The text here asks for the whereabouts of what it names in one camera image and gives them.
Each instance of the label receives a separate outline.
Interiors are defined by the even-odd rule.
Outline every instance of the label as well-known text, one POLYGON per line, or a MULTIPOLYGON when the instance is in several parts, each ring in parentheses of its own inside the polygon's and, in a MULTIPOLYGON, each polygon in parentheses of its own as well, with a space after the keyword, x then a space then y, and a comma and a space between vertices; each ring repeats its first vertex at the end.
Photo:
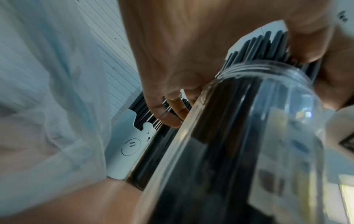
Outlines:
POLYGON ((323 145, 310 127, 270 110, 249 204, 276 223, 320 223, 323 145))

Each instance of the plastic bag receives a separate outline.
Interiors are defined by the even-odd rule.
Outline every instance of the plastic bag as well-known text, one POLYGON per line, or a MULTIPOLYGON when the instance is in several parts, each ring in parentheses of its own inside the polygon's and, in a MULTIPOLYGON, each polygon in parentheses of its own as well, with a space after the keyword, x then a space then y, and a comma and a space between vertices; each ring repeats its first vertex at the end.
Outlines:
POLYGON ((108 88, 72 0, 0 1, 0 217, 106 178, 108 88))

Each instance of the clear plastic jar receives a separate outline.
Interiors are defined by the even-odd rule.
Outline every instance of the clear plastic jar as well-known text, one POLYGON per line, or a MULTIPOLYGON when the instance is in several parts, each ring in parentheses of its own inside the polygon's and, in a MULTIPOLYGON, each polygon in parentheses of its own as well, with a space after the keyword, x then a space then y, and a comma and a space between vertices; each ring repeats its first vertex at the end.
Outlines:
POLYGON ((299 69, 234 65, 203 90, 134 223, 323 223, 323 133, 299 69))

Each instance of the jar rim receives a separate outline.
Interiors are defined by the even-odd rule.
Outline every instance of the jar rim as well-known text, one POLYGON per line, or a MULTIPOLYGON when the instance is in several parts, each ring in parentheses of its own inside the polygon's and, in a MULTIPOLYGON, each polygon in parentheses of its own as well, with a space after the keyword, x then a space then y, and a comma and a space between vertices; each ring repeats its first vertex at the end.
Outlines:
POLYGON ((270 60, 246 61, 231 65, 229 68, 220 72, 216 79, 224 79, 235 75, 235 72, 245 72, 248 70, 254 72, 267 72, 270 75, 288 77, 308 87, 312 87, 311 80, 303 71, 301 71, 301 69, 283 62, 270 60))

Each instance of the white holder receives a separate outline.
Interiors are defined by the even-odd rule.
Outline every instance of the white holder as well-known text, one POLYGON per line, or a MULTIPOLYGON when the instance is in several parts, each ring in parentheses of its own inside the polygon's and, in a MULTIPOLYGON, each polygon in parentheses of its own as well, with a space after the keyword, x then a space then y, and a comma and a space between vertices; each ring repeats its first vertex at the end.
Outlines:
POLYGON ((136 113, 126 110, 114 124, 111 139, 105 150, 107 176, 124 180, 148 146, 156 130, 145 122, 143 130, 134 127, 136 113))

